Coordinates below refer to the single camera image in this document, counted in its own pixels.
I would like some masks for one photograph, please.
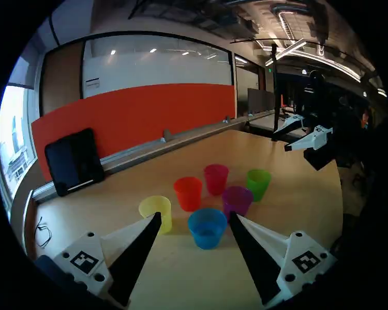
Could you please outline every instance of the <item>glass wall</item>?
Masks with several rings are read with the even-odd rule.
[[[232,84],[229,53],[182,39],[123,35],[88,40],[83,97],[170,83]]]
[[[237,79],[237,116],[248,113],[248,89],[260,89],[259,67],[235,55],[236,79]]]
[[[35,158],[25,113],[29,92],[33,90],[7,86],[0,107],[0,164],[11,199]]]

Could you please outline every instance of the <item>purple cup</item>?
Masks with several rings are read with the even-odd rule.
[[[241,186],[231,186],[227,188],[223,195],[223,213],[230,219],[230,212],[234,211],[241,216],[245,216],[251,203],[253,202],[253,193],[251,190]]]

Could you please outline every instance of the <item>desk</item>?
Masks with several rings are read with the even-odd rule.
[[[246,172],[264,168],[272,173],[269,188],[253,203],[247,218],[288,236],[304,230],[331,246],[342,227],[342,194],[336,163],[315,171],[302,151],[285,152],[284,142],[228,130],[109,176],[104,182],[40,205],[36,221],[52,230],[48,246],[37,254],[54,257],[91,230],[107,235],[141,219],[138,204],[150,195],[172,203],[173,228],[158,236],[131,295],[130,310],[261,309],[258,292],[230,228],[215,250],[197,248],[187,219],[173,192],[180,177],[203,180],[208,164],[230,169],[229,185],[246,184]],[[209,197],[203,183],[202,205],[221,208],[220,197]]]
[[[257,120],[251,121],[250,125],[253,127],[261,128],[261,129],[266,129],[273,131],[274,128],[274,123],[275,123],[275,115],[270,114],[265,117],[259,118]],[[284,121],[279,119],[278,126],[279,128],[283,125]],[[295,138],[301,138],[305,135],[305,132],[301,129],[295,129],[289,133],[289,135],[295,137]]]

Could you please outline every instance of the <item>orange wall panel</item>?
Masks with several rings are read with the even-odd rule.
[[[100,158],[159,139],[234,117],[234,86],[161,84],[99,94],[60,107],[32,123],[37,157],[51,181],[44,155],[47,144],[92,128]]]

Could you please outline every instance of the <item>plastic cup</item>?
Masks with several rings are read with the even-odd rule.
[[[253,193],[241,186],[231,186],[224,191],[222,198],[224,215],[228,221],[231,211],[242,216],[246,215],[253,202]]]
[[[253,169],[247,173],[247,188],[253,192],[253,201],[259,202],[263,198],[271,178],[266,170]]]
[[[227,219],[220,210],[205,208],[188,219],[188,228],[196,245],[203,250],[215,248],[227,227]]]
[[[154,214],[155,212],[161,212],[161,226],[158,233],[160,235],[169,232],[172,228],[171,220],[171,202],[164,196],[151,196],[139,204],[139,213],[143,218]]]
[[[213,164],[204,169],[208,192],[214,196],[221,195],[226,188],[229,169],[226,166]]]
[[[195,177],[178,179],[174,183],[174,190],[178,202],[184,211],[196,211],[201,205],[201,189],[203,183]]]

